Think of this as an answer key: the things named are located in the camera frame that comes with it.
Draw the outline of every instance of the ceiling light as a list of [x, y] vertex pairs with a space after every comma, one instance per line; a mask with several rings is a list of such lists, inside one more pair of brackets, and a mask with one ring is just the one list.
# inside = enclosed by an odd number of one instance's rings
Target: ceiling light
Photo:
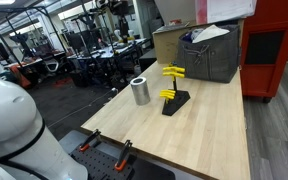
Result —
[[13, 4], [15, 0], [0, 0], [0, 5], [9, 5]]

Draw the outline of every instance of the clamp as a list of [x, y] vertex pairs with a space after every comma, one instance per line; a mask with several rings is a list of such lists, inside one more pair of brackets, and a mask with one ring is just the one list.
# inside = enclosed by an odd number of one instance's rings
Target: clamp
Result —
[[130, 140], [126, 140], [126, 142], [124, 143], [124, 147], [120, 153], [120, 156], [115, 164], [115, 169], [120, 172], [124, 169], [127, 159], [129, 157], [129, 152], [130, 152], [130, 148], [132, 147], [132, 144]]
[[80, 146], [80, 151], [85, 152], [89, 147], [90, 147], [90, 142], [93, 139], [96, 139], [96, 142], [92, 145], [93, 147], [96, 147], [97, 145], [99, 145], [102, 141], [100, 138], [100, 134], [101, 132], [96, 129], [89, 137], [87, 137], [87, 139], [81, 144]]

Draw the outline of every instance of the wooden tabletop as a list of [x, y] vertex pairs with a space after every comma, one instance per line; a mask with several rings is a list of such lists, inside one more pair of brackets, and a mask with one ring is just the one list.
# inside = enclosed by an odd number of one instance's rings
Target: wooden tabletop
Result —
[[162, 115], [162, 89], [172, 89], [166, 65], [154, 63], [147, 78], [151, 101], [137, 106], [130, 86], [82, 125], [108, 139], [127, 139], [139, 152], [200, 177], [250, 179], [240, 73], [231, 83], [177, 78], [191, 99], [173, 116]]

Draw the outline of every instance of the red cabinet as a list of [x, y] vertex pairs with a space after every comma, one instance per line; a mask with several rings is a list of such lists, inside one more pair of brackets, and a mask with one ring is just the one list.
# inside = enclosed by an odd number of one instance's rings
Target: red cabinet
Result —
[[241, 58], [243, 95], [269, 102], [288, 60], [288, 1], [257, 1], [255, 15], [244, 21]]

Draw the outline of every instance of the gray storage box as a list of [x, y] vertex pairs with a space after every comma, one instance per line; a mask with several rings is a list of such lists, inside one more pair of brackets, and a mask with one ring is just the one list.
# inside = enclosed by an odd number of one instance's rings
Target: gray storage box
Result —
[[179, 38], [177, 64], [185, 77], [229, 83], [240, 63], [239, 26], [219, 26], [230, 32], [198, 43]]

